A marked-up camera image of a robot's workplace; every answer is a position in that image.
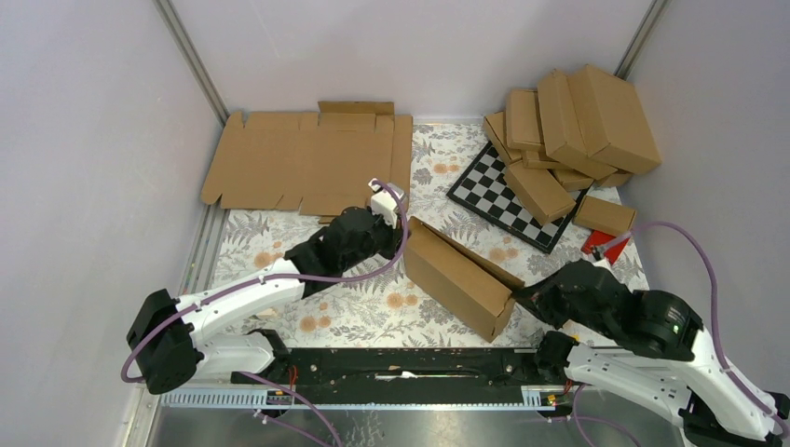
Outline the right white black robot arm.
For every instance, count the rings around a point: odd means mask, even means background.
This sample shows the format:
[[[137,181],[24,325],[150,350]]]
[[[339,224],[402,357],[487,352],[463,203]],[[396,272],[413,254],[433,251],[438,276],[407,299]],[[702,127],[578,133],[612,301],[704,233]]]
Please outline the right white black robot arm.
[[[607,261],[577,260],[514,300],[551,325],[535,354],[543,382],[562,379],[602,388],[682,429],[696,446],[780,446],[789,436],[789,398],[759,389],[724,366],[712,331],[681,298],[630,290]],[[561,331],[573,321],[669,371],[658,376],[614,359]]]

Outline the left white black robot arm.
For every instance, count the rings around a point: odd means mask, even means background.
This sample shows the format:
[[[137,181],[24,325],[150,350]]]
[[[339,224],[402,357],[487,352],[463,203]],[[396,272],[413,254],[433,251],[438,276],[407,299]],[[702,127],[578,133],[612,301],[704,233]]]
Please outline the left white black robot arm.
[[[165,289],[150,293],[126,335],[131,353],[122,380],[142,383],[153,395],[214,374],[257,373],[268,383],[280,381],[289,370],[282,343],[263,330],[228,335],[225,328],[349,282],[346,272],[375,256],[387,259],[380,268],[386,271],[402,255],[407,231],[403,216],[389,223],[369,208],[352,207],[247,277],[178,297]]]

